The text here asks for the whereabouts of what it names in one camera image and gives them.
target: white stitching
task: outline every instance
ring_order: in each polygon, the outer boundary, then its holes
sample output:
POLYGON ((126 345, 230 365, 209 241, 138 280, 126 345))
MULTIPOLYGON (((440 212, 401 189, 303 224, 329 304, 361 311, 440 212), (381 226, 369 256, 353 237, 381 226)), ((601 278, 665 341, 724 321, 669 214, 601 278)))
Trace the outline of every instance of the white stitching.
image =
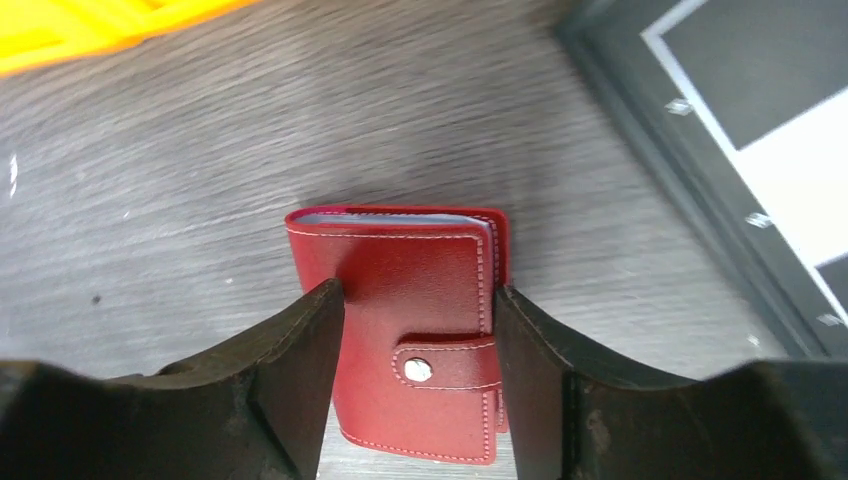
MULTIPOLYGON (((340 428, 340 430, 342 431, 342 435, 344 435, 345 438, 347 438, 348 440, 350 440, 354 443, 358 443, 360 445, 368 445, 370 447, 382 448, 382 449, 385 449, 385 450, 391 450, 393 452, 401 452, 401 453, 408 453, 408 454, 411 453, 413 455, 421 455, 423 457, 447 458, 447 459, 450 459, 450 460, 460 460, 460 461, 464 461, 464 462, 479 462, 479 461, 486 461, 486 460, 489 459, 489 449, 485 448, 485 447, 483 449, 483 451, 485 453, 483 454, 482 457, 454 457, 452 455, 440 455, 440 454, 437 454, 437 453, 426 453, 426 452, 419 452, 417 450, 407 450, 405 448, 390 447, 388 445, 382 445, 380 443, 369 442, 369 441, 363 440, 361 438, 355 437, 355 436, 351 435, 350 433, 348 433, 347 431, 345 431, 345 429, 343 429, 343 428, 340 428)), ((486 437, 486 440, 484 441, 484 445, 487 442, 488 442, 488 436, 486 437)))
POLYGON ((500 251, 500 241, 498 235, 498 224, 489 217, 484 217, 483 215, 474 215, 474 218, 479 220, 485 220, 489 222, 489 225, 492 227, 492 240, 494 243, 495 250, 495 283, 498 283, 501 277, 501 251, 500 251))
MULTIPOLYGON (((344 215, 345 212, 313 212, 311 215, 344 215)), ((412 217, 415 215, 428 215, 427 213, 389 213, 389 212, 356 212, 354 215, 386 215, 393 217, 412 217)), ((476 218, 478 220, 485 220, 492 227, 492 240, 494 243, 494 251, 495 251, 495 283, 500 280, 501 276, 501 247, 500 247, 500 235, 498 234, 498 224, 490 217, 484 215, 471 215, 472 218, 476 218)))
MULTIPOLYGON (((414 239, 422 239, 422 240, 436 240, 436 239, 459 239, 459 238, 470 238, 477 243, 477 296, 479 298, 479 309, 478 309, 478 317, 480 322, 480 330, 481 332, 485 331, 485 317, 483 310, 483 240, 476 235, 466 234, 466 235, 364 235, 364 234, 353 234, 353 233, 311 233, 311 232, 303 232, 300 230, 294 230, 292 228, 286 228, 289 233, 294 233, 298 235, 306 235, 311 237, 346 237, 346 238, 414 238, 414 239)), ((436 458, 449 458, 452 460, 463 460, 463 461, 479 461, 479 460, 488 460, 489 459, 489 407, 488 400, 486 399, 486 393, 483 394, 483 457, 482 458, 463 458, 463 457, 451 457, 448 455, 440 455, 436 453, 425 453, 425 452, 415 452, 411 450, 403 450, 400 448, 389 447, 386 445, 379 445, 376 443, 366 442, 365 440, 358 439, 353 435, 342 430, 342 434, 349 437, 350 439, 357 440, 361 443, 365 443, 367 445, 380 447, 388 450, 395 450, 404 453, 413 453, 416 455, 428 456, 428 457, 436 457, 436 458)))
POLYGON ((504 408, 503 408, 503 389, 498 389, 498 425, 503 425, 504 408))
POLYGON ((403 353, 403 352, 446 352, 446 351, 455 352, 455 351, 461 351, 461 350, 479 350, 481 348, 488 348, 488 347, 494 347, 494 346, 495 346, 495 344, 494 344, 494 342, 492 342, 492 343, 487 343, 485 345, 472 345, 470 347, 433 347, 433 348, 408 347, 408 348, 401 348, 400 350, 396 351, 395 354, 392 356, 392 371, 394 372, 395 377, 398 380, 400 380, 400 383, 402 383, 402 384, 404 384, 408 387, 418 388, 418 389, 421 389, 421 390, 481 390, 481 389, 484 389, 484 388, 494 387, 495 385, 500 385, 503 382, 489 383, 489 384, 486 384, 486 385, 477 385, 477 386, 474 386, 474 387, 426 387, 426 386, 422 386, 422 385, 414 385, 414 384, 407 382, 403 378, 403 376, 400 374, 400 371, 398 371, 398 369, 397 369, 397 359, 400 356, 400 354, 403 353))

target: gray wooden surface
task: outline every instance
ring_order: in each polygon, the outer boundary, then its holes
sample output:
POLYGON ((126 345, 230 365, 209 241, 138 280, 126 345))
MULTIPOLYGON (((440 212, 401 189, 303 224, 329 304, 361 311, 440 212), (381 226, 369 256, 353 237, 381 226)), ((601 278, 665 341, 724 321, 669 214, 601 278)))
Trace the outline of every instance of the gray wooden surface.
MULTIPOLYGON (((505 209, 517 286, 649 364, 782 355, 547 34, 557 10, 268 0, 0 80, 0 355, 114 376, 206 348, 296 298, 282 218, 327 202, 505 209)), ((514 477, 508 437, 452 466, 335 422, 322 479, 514 477)))

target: black frame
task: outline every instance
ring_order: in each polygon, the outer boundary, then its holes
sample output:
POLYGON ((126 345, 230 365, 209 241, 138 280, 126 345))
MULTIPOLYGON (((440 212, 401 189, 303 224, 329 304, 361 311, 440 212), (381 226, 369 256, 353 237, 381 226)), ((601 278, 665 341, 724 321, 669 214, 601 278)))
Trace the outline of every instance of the black frame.
POLYGON ((832 307, 783 237, 775 228, 756 228, 745 221, 762 208, 730 163, 706 162, 703 148, 693 152, 692 143, 679 140, 679 132, 663 125, 656 102, 640 90, 632 65, 616 62, 604 51, 594 29, 612 18, 613 7, 626 2, 584 0, 555 34, 644 167, 789 355, 848 356, 848 329, 817 320, 833 314, 832 307))

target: wallet cover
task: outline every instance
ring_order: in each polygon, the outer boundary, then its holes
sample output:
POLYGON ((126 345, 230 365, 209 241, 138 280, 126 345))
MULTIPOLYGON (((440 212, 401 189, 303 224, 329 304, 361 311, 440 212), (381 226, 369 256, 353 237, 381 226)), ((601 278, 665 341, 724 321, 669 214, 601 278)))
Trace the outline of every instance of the wallet cover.
POLYGON ((310 207, 286 217, 304 291, 345 291, 333 388, 342 434, 364 447, 490 464, 507 431, 492 294, 509 279, 495 209, 310 207))

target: yellow object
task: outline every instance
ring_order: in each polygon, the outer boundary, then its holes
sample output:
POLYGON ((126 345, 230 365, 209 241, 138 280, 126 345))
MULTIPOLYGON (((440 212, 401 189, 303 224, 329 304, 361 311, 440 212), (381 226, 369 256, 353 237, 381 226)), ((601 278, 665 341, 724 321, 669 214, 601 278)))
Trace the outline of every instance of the yellow object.
POLYGON ((114 52, 257 0, 0 0, 0 75, 114 52))

